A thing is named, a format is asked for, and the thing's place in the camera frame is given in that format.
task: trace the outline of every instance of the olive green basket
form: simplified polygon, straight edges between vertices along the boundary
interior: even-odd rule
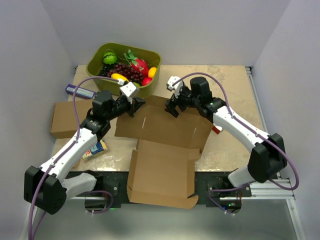
[[[145,62],[148,64],[149,69],[152,67],[157,68],[152,81],[148,85],[139,87],[137,96],[140,98],[148,97],[155,91],[159,80],[160,65],[162,62],[161,56],[154,51],[149,51],[134,46],[122,45],[114,42],[108,42],[103,44],[98,49],[98,51],[96,51],[93,58],[86,66],[86,72],[89,76],[99,76],[101,68],[104,66],[103,58],[106,52],[113,52],[117,56],[117,63],[128,64],[124,56],[124,53],[128,53],[128,50],[131,50],[135,57],[145,60]],[[99,78],[94,79],[94,82],[97,84],[100,91],[108,90],[113,95],[120,95],[119,87],[121,86],[116,82]]]

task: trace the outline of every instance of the dragon fruit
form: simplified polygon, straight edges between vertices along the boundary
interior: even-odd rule
[[[125,53],[123,55],[133,70],[136,70],[142,73],[145,77],[148,77],[149,68],[143,59],[135,57],[130,49],[128,50],[128,55]]]

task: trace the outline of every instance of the grapes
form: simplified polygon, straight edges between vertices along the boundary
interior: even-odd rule
[[[134,82],[142,85],[142,81],[145,78],[139,71],[134,70],[130,65],[125,63],[104,64],[99,73],[102,77],[111,78],[112,74],[120,74],[126,77],[130,82]]]

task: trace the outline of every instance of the red object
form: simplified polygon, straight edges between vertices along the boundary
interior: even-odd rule
[[[145,77],[143,80],[142,80],[142,86],[145,86],[149,83],[151,83],[152,81],[152,77]]]
[[[128,55],[125,53],[123,55],[134,70],[142,73],[145,77],[148,77],[148,64],[143,59],[135,57],[130,49],[128,50]]]
[[[212,130],[216,133],[219,134],[221,130],[219,130],[215,125],[213,125]]]

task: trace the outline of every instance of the tabletop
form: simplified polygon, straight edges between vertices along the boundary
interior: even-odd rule
[[[183,77],[189,73],[204,72],[215,77],[224,87],[232,109],[252,125],[262,129],[256,101],[254,99],[246,68],[229,65],[162,65],[159,82],[153,95],[170,98],[172,92],[166,90],[170,76]],[[73,79],[77,85],[87,78],[85,65],[79,65]],[[190,87],[189,79],[184,80]],[[221,89],[211,79],[208,79],[210,90],[214,97],[224,99]],[[81,87],[97,92],[98,87],[93,80],[88,80]],[[113,119],[111,129],[104,136],[108,151],[91,160],[81,159],[73,171],[129,171],[132,150],[136,148],[137,140],[125,137],[115,137],[117,119]],[[69,139],[57,139],[53,154],[57,153]],[[250,153],[230,133],[223,130],[220,134],[211,132],[201,158],[195,162],[195,171],[233,171],[248,164]]]

